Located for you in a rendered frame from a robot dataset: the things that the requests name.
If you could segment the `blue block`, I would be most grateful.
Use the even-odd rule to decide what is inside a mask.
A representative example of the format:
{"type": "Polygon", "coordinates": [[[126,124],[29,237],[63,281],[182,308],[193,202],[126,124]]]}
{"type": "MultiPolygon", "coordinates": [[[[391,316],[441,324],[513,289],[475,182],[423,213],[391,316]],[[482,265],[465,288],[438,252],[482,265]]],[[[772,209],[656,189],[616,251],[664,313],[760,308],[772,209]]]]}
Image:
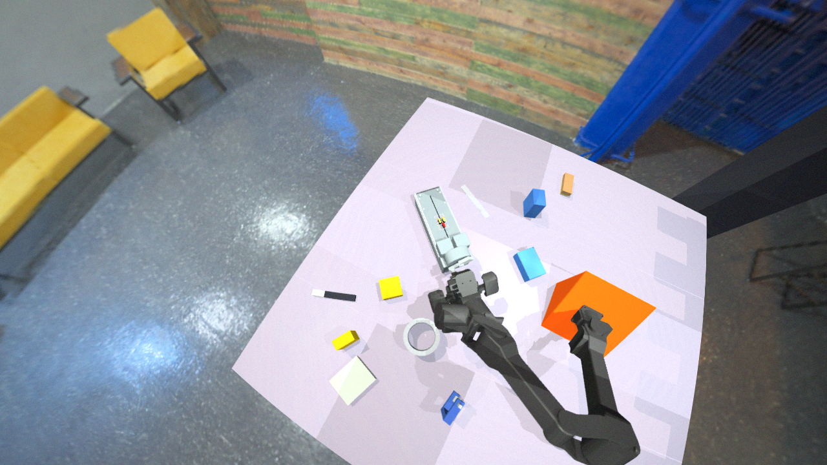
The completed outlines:
{"type": "Polygon", "coordinates": [[[513,259],[525,282],[529,282],[535,277],[543,276],[543,274],[546,273],[533,247],[519,251],[513,256],[513,259]]]}
{"type": "Polygon", "coordinates": [[[535,218],[545,207],[546,199],[543,189],[532,189],[528,197],[523,201],[525,217],[527,218],[535,218]]]}

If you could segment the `yellow block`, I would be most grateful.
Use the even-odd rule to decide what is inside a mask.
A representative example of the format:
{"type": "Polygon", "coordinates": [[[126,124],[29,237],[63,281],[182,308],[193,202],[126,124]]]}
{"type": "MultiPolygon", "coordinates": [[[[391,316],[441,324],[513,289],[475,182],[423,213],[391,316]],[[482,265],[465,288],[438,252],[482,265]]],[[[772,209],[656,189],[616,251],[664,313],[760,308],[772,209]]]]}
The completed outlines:
{"type": "Polygon", "coordinates": [[[333,346],[336,350],[342,350],[350,345],[352,345],[355,341],[358,341],[360,338],[355,331],[348,331],[343,335],[339,336],[337,339],[333,340],[333,346]]]}
{"type": "Polygon", "coordinates": [[[401,289],[401,280],[398,276],[382,279],[380,280],[380,285],[383,300],[403,296],[403,292],[401,289]]]}

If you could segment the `blue c-clamp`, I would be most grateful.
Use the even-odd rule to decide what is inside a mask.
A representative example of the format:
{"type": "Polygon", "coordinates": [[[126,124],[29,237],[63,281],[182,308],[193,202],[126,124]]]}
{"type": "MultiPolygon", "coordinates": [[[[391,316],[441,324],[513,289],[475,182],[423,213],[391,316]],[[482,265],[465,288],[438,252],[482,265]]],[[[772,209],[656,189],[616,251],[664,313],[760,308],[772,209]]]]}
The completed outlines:
{"type": "Polygon", "coordinates": [[[443,421],[449,424],[449,426],[451,426],[453,420],[455,420],[460,410],[463,409],[464,404],[466,404],[459,397],[460,395],[453,391],[441,409],[443,421]]]}

